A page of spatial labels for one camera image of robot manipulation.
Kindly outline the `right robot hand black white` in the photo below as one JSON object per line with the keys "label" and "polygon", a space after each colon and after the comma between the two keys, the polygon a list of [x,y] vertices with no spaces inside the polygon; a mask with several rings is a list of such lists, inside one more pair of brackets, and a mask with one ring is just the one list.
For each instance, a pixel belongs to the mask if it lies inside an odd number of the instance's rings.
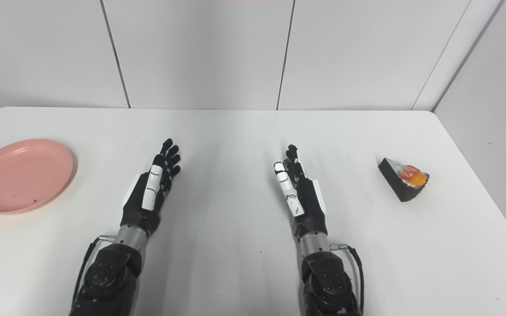
{"label": "right robot hand black white", "polygon": [[297,146],[290,144],[286,158],[273,165],[277,182],[293,216],[293,235],[329,234],[315,181],[308,178],[300,162]]}

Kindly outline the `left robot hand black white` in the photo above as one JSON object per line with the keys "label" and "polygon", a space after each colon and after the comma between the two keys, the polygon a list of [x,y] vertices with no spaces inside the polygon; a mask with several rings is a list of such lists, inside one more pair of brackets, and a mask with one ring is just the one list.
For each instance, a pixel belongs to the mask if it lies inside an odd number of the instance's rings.
{"label": "left robot hand black white", "polygon": [[173,139],[163,142],[149,170],[135,178],[123,206],[121,226],[139,228],[147,237],[156,232],[163,203],[171,191],[174,178],[181,171],[179,152],[180,148]]}

